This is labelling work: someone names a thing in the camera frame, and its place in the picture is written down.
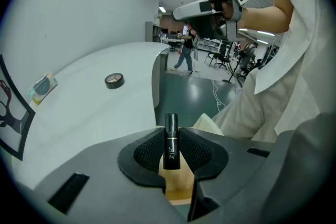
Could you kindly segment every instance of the hand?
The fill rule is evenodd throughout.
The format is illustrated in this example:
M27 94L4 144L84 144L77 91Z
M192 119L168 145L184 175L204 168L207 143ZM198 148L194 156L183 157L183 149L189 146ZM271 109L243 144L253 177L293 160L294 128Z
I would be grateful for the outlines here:
M213 3L211 3L211 8L214 9L215 5ZM224 17L228 20L230 20L233 16L233 7L231 3L228 2L222 2L222 8L223 8L223 13L224 13ZM243 28L243 21L240 20L238 22L238 28ZM194 36L198 37L196 31L193 29L193 27L190 24L187 24L187 28L190 30L191 34L193 34Z

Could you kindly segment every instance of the blue jeans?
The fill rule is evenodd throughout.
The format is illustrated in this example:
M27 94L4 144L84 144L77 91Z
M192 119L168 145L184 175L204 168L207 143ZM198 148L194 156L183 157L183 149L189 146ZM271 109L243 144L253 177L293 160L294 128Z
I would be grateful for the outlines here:
M193 71L193 64L192 64L192 61L191 61L191 55L190 54L191 54L191 49L188 49L188 48L183 46L180 58L178 59L179 61L177 62L176 65L174 65L174 68L179 68L180 65L183 63L183 60L185 58L185 60L187 61L187 65L188 65L188 71L192 72Z

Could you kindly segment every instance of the white lab coat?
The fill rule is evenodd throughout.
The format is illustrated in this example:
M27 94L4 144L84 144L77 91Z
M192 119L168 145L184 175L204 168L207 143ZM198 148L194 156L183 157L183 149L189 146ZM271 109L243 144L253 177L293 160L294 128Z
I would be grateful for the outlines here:
M239 100L214 117L224 135L273 142L335 108L334 10L328 0L291 2L292 20L277 55L253 70Z

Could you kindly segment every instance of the white curved table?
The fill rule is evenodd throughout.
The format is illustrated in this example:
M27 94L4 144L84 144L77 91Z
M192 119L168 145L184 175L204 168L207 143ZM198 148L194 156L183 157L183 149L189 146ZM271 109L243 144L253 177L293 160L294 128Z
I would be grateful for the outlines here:
M86 147L155 128L152 71L166 48L154 42L117 45L79 59L56 74L58 85L52 92L39 106L30 104L36 114L23 161L12 157L15 179L34 189ZM104 79L115 72L124 75L125 83L110 90Z

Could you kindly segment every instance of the ceiling light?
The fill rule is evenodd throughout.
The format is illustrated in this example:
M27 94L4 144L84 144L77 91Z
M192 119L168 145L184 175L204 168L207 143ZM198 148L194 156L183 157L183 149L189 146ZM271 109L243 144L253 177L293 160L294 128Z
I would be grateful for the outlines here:
M275 37L275 35L272 34L272 33L263 32L263 31L257 31L257 32L258 32L258 33L261 33L261 34L264 34L264 35L269 35L269 36L274 36L274 37Z
M260 39L257 39L257 41L258 41L258 42L261 42L261 43L268 44L267 42L265 42L265 41L262 41L262 40L260 40Z

